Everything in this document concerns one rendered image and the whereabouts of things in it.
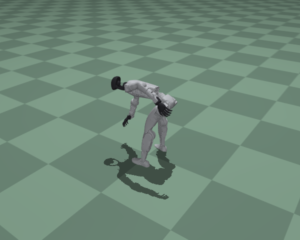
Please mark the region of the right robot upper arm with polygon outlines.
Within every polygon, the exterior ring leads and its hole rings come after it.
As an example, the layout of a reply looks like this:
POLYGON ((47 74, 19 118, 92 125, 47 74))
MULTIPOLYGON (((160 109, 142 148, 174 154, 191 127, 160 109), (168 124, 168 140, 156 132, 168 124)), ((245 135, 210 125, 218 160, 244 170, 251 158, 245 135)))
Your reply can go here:
POLYGON ((139 97, 134 96, 134 98, 131 100, 131 104, 137 106, 139 104, 139 97))

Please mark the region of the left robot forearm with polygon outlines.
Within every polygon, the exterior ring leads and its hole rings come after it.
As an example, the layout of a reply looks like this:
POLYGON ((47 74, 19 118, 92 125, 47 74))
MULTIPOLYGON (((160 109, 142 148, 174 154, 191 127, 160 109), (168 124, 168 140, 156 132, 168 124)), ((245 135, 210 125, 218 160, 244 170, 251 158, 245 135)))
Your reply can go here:
POLYGON ((158 102, 157 98, 157 94, 155 92, 153 92, 148 86, 144 87, 140 84, 137 85, 138 90, 140 90, 141 92, 143 92, 144 94, 146 94, 155 104, 158 102))

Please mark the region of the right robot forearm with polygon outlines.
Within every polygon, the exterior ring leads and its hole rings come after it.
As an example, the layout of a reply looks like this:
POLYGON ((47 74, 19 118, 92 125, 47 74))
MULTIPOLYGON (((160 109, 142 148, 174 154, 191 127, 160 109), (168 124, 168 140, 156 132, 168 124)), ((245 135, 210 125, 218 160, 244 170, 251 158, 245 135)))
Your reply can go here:
POLYGON ((132 119, 132 118, 134 117, 136 108, 137 108, 137 106, 134 106, 133 104, 130 103, 130 110, 129 110, 129 114, 128 114, 128 116, 129 116, 129 115, 131 116, 130 119, 132 119))

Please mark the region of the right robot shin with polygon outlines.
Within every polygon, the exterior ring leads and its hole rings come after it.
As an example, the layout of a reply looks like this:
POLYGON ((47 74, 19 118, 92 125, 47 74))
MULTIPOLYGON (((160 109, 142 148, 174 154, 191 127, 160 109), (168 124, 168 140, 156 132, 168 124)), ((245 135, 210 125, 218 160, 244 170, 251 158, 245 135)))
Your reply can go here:
POLYGON ((165 138, 166 138, 167 131, 168 131, 168 127, 167 127, 168 120, 166 117, 165 117, 165 119, 166 119, 166 126, 160 126, 158 124, 158 134, 159 134, 160 146, 165 145, 165 138))

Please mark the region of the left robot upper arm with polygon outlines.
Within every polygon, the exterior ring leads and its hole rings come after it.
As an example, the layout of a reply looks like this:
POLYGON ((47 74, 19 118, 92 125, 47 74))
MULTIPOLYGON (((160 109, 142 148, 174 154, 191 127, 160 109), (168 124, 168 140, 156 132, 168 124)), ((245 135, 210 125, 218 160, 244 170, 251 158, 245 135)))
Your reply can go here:
POLYGON ((143 87, 147 86, 147 84, 143 81, 138 81, 138 82, 134 82, 134 83, 126 83, 126 84, 124 84, 125 92, 130 93, 130 92, 136 90, 138 84, 142 85, 143 87))

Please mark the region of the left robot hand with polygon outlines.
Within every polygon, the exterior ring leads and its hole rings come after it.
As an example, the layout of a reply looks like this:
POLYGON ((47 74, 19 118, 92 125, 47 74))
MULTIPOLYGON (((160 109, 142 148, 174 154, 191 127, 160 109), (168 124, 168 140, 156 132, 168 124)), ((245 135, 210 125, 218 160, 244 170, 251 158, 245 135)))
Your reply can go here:
POLYGON ((157 98, 158 102, 156 102, 154 104, 157 106, 159 114, 161 116, 164 115, 165 117, 170 116, 172 110, 168 109, 163 103, 161 103, 162 101, 160 100, 159 97, 156 97, 156 98, 157 98))

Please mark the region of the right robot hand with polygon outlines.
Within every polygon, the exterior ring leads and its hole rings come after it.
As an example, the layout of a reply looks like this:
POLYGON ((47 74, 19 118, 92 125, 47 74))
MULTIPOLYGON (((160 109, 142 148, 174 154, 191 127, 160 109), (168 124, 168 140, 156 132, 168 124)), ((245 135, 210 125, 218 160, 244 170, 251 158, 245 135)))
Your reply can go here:
POLYGON ((127 115, 127 117, 125 118, 124 122, 122 123, 123 127, 125 127, 127 124, 129 124, 128 120, 130 120, 130 119, 131 119, 131 115, 129 115, 129 116, 127 115), (126 124, 126 122, 127 122, 127 124, 126 124))

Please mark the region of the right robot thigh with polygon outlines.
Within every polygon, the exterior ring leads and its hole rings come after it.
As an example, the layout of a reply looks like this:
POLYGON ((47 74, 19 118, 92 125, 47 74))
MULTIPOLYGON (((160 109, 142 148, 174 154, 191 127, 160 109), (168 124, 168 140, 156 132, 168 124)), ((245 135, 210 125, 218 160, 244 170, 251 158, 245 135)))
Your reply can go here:
MULTIPOLYGON (((174 97, 172 97, 174 100, 175 100, 175 105, 178 103, 177 101, 176 101, 176 99, 174 98, 174 97)), ((175 106, 174 105, 174 106, 175 106)), ((173 107, 174 107, 173 106, 173 107)), ((168 112, 170 112, 170 111, 168 111, 168 112)), ((167 113, 168 114, 168 113, 167 113)), ((165 114, 166 115, 166 114, 165 114)), ((163 116, 163 117, 161 117, 160 116, 160 118, 159 118, 159 120, 158 120, 158 125, 159 126, 161 126, 161 127, 164 127, 164 126, 166 126, 167 125, 167 121, 166 121, 166 118, 165 118, 165 116, 163 116)))

